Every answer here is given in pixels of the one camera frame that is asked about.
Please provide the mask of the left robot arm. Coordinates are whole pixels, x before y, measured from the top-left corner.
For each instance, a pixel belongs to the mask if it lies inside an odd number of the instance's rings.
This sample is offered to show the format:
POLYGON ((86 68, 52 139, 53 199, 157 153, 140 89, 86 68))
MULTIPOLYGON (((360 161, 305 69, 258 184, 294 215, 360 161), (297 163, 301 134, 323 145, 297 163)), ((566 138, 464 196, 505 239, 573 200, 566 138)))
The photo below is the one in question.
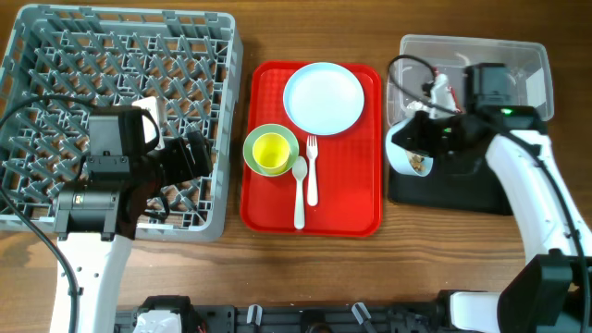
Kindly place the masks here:
POLYGON ((110 332, 117 298, 140 216, 163 188, 212 171, 208 140, 145 137, 160 127, 148 110, 132 105, 98 107, 89 116, 88 177, 73 179, 56 202, 59 269, 50 329, 110 332))

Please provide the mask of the red snack wrapper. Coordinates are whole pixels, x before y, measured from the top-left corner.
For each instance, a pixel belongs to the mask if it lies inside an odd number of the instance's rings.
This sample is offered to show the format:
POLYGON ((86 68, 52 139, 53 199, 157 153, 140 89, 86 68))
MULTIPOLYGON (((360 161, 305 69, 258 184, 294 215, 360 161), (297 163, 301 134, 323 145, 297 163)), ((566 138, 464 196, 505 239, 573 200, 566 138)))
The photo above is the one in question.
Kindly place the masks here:
POLYGON ((464 110, 463 110, 462 104, 459 102, 456 91, 454 90, 454 88, 452 86, 449 86, 448 90, 449 90, 452 100, 454 102, 455 112, 456 113, 463 113, 464 110))

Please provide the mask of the food scraps and rice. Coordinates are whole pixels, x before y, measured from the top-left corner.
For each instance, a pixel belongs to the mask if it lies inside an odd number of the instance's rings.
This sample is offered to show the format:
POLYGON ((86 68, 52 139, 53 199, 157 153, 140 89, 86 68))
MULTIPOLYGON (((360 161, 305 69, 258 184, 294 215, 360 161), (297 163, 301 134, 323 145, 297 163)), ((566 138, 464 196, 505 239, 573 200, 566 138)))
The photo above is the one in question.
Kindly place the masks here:
POLYGON ((425 158, 422 155, 407 152, 408 161, 412 169, 417 173, 425 171, 426 166, 424 164, 425 158))

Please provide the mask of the light blue bowl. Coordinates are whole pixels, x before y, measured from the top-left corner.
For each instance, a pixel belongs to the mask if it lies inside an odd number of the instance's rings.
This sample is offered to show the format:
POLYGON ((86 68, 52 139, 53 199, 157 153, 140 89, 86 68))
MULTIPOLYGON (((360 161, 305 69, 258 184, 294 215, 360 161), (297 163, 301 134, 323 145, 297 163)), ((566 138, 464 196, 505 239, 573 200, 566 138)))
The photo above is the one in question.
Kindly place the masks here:
POLYGON ((386 135, 385 139, 385 149, 387 154, 387 159, 390 166, 398 173, 407 176, 415 176, 415 177, 426 177, 432 170, 432 166, 434 165, 434 160, 431 157, 425 157, 425 171, 422 173, 415 172, 410 163, 408 161, 407 152, 405 149, 401 148, 399 145, 392 142, 392 137, 394 134, 398 133, 402 130, 409 122, 411 121, 410 118, 407 118, 393 127, 391 127, 386 135))

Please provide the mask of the green bowl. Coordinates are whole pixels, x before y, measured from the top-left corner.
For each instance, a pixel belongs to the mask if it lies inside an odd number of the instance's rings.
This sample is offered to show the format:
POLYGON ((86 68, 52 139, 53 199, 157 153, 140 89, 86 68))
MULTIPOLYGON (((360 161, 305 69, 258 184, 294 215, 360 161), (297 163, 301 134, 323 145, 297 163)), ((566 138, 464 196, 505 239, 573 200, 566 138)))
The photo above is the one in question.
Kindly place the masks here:
POLYGON ((255 172, 261 176, 264 176, 264 177, 276 177, 276 176, 282 175, 285 172, 289 171, 292 168, 292 166, 294 165, 297 157, 299 156, 299 152, 300 152, 300 146, 299 146, 296 136, 288 128, 283 127, 278 124, 264 124, 262 126, 257 127, 246 137, 245 142, 243 144, 243 158, 244 158, 245 164, 248 166, 248 168, 250 170, 252 170, 253 172, 255 172), (275 133, 282 135, 283 137, 285 137, 287 139, 287 141, 290 145, 290 158, 288 161, 287 168, 285 171, 283 171, 282 173, 277 174, 277 175, 266 174, 255 163, 255 160, 253 158, 253 144, 254 144, 255 140, 257 138, 259 138, 261 135, 269 133, 269 132, 275 132, 275 133))

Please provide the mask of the yellow cup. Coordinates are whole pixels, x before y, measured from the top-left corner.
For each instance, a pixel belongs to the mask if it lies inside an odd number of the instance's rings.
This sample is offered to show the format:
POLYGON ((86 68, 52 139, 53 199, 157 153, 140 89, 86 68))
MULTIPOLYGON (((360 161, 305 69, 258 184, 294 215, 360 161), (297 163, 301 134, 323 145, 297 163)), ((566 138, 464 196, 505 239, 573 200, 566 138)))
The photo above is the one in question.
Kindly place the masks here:
POLYGON ((253 144, 253 158, 266 174, 280 174, 287 168, 290 145, 287 139, 278 133, 263 134, 253 144))

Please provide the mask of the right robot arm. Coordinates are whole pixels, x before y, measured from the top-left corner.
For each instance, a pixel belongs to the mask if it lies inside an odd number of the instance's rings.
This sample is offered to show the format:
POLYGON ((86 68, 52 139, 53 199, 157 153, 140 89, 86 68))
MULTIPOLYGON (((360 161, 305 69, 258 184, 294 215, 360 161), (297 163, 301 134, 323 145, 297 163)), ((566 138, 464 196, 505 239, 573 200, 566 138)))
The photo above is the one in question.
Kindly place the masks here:
POLYGON ((436 69, 413 97, 413 115, 393 126, 388 161, 398 173, 427 176, 437 161, 483 158, 520 230, 526 264, 501 292, 450 292, 449 325, 475 332, 587 332, 591 328, 591 231, 557 168, 545 122, 513 105, 501 63, 464 71, 459 109, 436 69))

